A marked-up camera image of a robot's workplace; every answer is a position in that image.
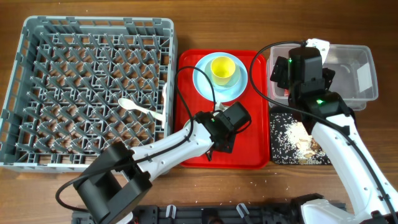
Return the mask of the light blue plate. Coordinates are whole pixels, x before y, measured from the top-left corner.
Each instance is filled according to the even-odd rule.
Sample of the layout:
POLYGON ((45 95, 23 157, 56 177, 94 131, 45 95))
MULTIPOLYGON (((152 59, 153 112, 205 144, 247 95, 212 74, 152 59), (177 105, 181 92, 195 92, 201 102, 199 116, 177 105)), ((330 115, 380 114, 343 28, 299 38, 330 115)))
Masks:
MULTIPOLYGON (((200 70, 205 72, 206 64, 210 60, 213 60, 214 58, 220 56, 230 57, 235 62, 235 65, 239 66, 241 72, 241 77, 238 83, 234 87, 227 90, 217 90, 213 87, 215 91, 215 100, 217 102, 224 103, 237 99, 245 91, 248 83, 248 72, 242 61, 240 61, 240 59, 238 59, 234 55, 225 52, 215 52, 208 54, 203 58, 201 58, 195 66, 196 68, 199 68, 200 70)), ((201 94, 202 97, 206 98, 207 100, 213 101, 211 87, 208 83, 208 80, 198 70, 193 71, 193 84, 197 92, 199 92, 199 94, 201 94)))

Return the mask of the yellow plastic cup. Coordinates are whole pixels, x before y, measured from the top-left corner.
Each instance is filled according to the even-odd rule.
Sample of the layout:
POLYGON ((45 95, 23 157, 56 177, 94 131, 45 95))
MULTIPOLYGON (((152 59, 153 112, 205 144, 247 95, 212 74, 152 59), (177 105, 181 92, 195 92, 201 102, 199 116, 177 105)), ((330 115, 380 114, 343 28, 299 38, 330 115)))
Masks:
POLYGON ((227 56, 216 57, 210 65, 213 81, 220 86, 226 85, 236 70, 235 62, 227 56))

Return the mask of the white plastic fork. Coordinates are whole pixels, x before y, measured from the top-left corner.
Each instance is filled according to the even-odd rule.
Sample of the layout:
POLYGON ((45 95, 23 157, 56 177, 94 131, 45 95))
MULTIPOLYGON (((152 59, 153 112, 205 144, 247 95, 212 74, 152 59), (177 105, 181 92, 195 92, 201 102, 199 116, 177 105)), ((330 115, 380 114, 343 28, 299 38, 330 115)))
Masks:
POLYGON ((167 82, 164 84, 163 90, 162 90, 162 99, 163 99, 163 111, 162 111, 162 129, 165 128, 165 122, 166 122, 166 111, 167 111, 167 82))

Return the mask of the white plastic spoon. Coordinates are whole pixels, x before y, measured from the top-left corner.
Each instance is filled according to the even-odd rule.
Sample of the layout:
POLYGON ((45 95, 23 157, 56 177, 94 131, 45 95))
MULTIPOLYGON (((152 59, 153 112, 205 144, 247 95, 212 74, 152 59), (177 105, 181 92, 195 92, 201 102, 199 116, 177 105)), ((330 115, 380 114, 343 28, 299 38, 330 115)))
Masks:
POLYGON ((132 100, 129 100, 127 98, 120 98, 118 100, 119 106, 124 108, 125 110, 138 110, 140 112, 143 112, 145 114, 151 114, 151 116, 159 121, 165 121, 165 116, 161 113, 157 113, 155 111, 151 111, 149 109, 143 108, 141 106, 138 106, 133 102, 132 100))

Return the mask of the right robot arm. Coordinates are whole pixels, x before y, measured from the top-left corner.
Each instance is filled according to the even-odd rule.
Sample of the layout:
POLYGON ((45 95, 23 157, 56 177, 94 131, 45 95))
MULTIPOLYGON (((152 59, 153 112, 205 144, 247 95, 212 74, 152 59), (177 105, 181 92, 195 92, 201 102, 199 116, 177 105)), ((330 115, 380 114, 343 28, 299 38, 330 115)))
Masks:
POLYGON ((287 108, 326 153, 342 181, 353 213, 323 198, 300 205, 303 223, 397 223, 397 190, 375 163, 356 129, 351 109, 329 90, 331 72, 314 47, 289 50, 287 108))

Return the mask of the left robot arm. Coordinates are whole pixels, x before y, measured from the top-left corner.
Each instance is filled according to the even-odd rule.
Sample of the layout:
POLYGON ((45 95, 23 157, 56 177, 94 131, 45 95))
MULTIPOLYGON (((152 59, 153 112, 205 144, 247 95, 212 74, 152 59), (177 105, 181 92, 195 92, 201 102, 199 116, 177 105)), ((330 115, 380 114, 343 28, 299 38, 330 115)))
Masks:
POLYGON ((152 188, 153 181, 183 161, 213 151, 229 152, 251 116, 239 102, 224 111, 198 112, 188 126, 152 144, 110 145, 74 183, 95 223, 117 223, 152 188))

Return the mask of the red plastic tray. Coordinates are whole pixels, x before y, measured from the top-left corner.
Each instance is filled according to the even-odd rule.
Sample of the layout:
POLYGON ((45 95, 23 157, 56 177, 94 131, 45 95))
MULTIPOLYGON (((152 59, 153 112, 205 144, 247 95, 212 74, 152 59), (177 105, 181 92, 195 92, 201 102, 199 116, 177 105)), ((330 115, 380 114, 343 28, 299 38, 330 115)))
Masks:
MULTIPOLYGON (((202 97, 193 84, 193 71, 197 62, 204 56, 223 52, 221 50, 191 49, 181 54, 178 65, 183 72, 178 76, 178 88, 183 98, 175 99, 174 131, 179 131, 188 121, 188 114, 199 111, 207 112, 213 108, 213 102, 202 97)), ((246 67, 248 83, 245 91, 235 100, 222 103, 230 106, 240 102, 252 118, 251 125, 236 136, 232 153, 215 151, 212 160, 206 156, 194 157, 182 163, 185 167, 217 168, 217 169, 261 169, 270 160, 269 107, 268 102, 260 96, 267 91, 266 60, 250 50, 227 50, 225 53, 234 55, 246 67)))

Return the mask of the clear plastic bin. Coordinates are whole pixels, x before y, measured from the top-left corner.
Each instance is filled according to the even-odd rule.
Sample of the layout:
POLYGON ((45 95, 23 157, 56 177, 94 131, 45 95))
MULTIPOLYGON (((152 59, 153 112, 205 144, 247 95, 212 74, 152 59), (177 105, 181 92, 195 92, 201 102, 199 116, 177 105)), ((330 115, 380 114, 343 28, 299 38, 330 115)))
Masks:
MULTIPOLYGON (((296 44, 272 47, 267 60, 267 95, 274 101, 288 105, 287 90, 270 81, 271 72, 278 56, 288 57, 296 44)), ((355 111, 365 109, 366 103, 378 98, 377 75, 373 56, 365 45, 331 44, 323 67, 336 72, 330 91, 340 94, 345 103, 355 111)))

